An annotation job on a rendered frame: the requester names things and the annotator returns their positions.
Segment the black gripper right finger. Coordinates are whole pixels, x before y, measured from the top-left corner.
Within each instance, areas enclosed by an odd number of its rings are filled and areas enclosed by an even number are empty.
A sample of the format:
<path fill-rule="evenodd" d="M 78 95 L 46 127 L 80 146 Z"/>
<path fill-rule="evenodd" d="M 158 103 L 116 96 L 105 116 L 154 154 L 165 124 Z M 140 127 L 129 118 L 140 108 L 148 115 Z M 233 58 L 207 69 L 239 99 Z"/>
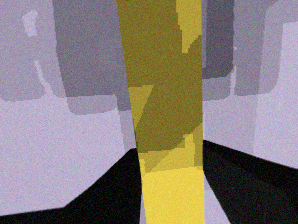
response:
<path fill-rule="evenodd" d="M 298 168 L 203 140 L 203 172 L 230 224 L 298 224 Z"/>

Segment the yellow bar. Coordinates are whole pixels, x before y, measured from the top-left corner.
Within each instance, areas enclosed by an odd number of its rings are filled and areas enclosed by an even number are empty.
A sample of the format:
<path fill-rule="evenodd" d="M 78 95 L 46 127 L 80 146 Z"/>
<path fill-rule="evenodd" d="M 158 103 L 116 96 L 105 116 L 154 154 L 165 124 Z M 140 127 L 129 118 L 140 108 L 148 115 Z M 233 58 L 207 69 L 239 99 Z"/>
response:
<path fill-rule="evenodd" d="M 147 224 L 204 224 L 201 0 L 116 0 Z"/>

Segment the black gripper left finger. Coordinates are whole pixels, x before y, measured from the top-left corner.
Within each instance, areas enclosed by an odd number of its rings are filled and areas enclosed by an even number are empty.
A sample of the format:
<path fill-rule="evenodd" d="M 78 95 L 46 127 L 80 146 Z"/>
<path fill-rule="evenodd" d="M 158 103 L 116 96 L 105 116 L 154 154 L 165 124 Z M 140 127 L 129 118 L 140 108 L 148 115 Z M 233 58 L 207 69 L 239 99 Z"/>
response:
<path fill-rule="evenodd" d="M 64 207 L 0 216 L 0 224 L 140 224 L 142 181 L 137 148 Z"/>

